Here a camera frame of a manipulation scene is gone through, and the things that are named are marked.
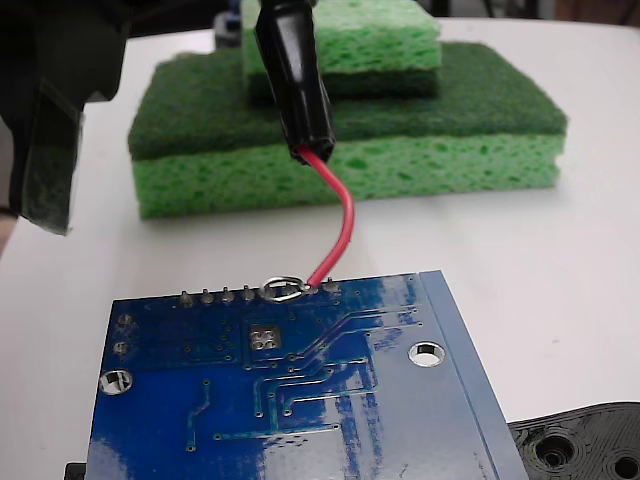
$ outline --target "black cable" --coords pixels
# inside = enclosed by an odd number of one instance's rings
[[[633,18],[633,15],[636,13],[636,10],[638,10],[638,6],[640,6],[640,0],[635,0],[631,2],[629,4],[629,8],[627,8],[627,11],[624,12],[624,15],[622,15],[622,17],[620,18],[618,25],[627,25]]]
[[[493,11],[493,5],[491,4],[491,0],[482,0],[484,2],[484,8],[487,11],[487,15],[491,18],[496,18],[496,14]]]

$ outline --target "black insulated clip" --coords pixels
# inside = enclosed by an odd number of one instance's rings
[[[262,0],[255,34],[291,157],[306,163],[297,147],[307,145],[327,162],[336,138],[318,71],[310,1]]]

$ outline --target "metal pin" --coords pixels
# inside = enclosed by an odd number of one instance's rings
[[[297,292],[298,289],[293,285],[284,285],[282,287],[282,295],[291,295],[292,293]]]
[[[113,344],[113,354],[114,355],[125,355],[129,353],[129,345],[125,342],[116,342]]]
[[[227,287],[224,287],[222,289],[222,295],[220,296],[222,303],[231,303],[233,302],[234,298],[235,298],[235,295],[233,294],[233,292],[230,292]]]
[[[182,295],[180,295],[180,305],[183,307],[193,306],[193,298],[184,290],[182,291]]]
[[[213,293],[210,293],[209,290],[205,288],[202,291],[202,297],[200,297],[200,299],[202,300],[202,303],[209,305],[213,303]]]
[[[322,288],[324,288],[325,292],[329,293],[337,293],[340,291],[340,285],[334,282],[331,277],[327,279],[327,283],[322,285]]]
[[[249,288],[249,285],[245,285],[244,289],[242,290],[242,299],[245,302],[250,302],[254,298],[256,298],[256,294],[254,293],[254,291]]]
[[[118,325],[121,327],[128,327],[133,323],[133,317],[128,313],[124,313],[118,317]]]

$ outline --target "stacked sponges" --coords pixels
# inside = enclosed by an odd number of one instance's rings
[[[129,137],[145,218],[338,201],[289,158],[275,107],[259,101],[257,0],[243,9],[242,50],[156,70]],[[321,0],[314,17],[330,165],[357,199],[554,184],[566,117],[493,50],[440,45],[413,0]]]

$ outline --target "black 3d printed part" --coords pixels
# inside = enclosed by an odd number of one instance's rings
[[[609,403],[509,425],[531,480],[640,479],[640,404]]]

